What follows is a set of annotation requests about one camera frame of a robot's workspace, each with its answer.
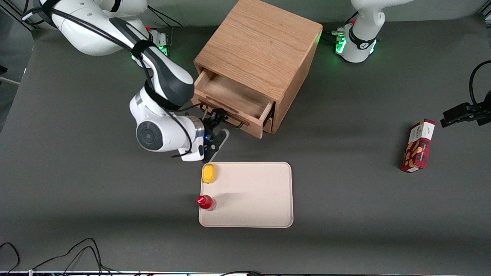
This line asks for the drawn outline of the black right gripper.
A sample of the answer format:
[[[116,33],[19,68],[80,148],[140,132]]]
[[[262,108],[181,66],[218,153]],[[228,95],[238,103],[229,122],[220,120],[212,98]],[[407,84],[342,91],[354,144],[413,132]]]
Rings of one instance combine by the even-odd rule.
[[[221,109],[212,109],[210,117],[202,121],[205,130],[203,141],[204,157],[202,160],[204,164],[211,162],[214,157],[216,157],[216,154],[218,154],[218,152],[221,150],[221,147],[228,140],[228,137],[230,136],[228,129],[224,128],[217,133],[214,132],[214,129],[219,124],[226,124],[227,120],[228,115],[226,111]]]

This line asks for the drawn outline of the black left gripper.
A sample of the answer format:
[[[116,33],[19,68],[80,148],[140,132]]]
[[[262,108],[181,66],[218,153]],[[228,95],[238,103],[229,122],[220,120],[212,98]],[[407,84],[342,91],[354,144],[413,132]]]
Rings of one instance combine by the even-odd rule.
[[[443,113],[443,119],[440,124],[443,128],[449,127],[452,124],[475,121],[479,126],[483,126],[491,122],[491,91],[486,93],[484,101],[479,104],[481,108],[482,118],[478,119],[478,112],[475,110],[474,105],[470,103],[461,103],[455,107],[445,111]]]

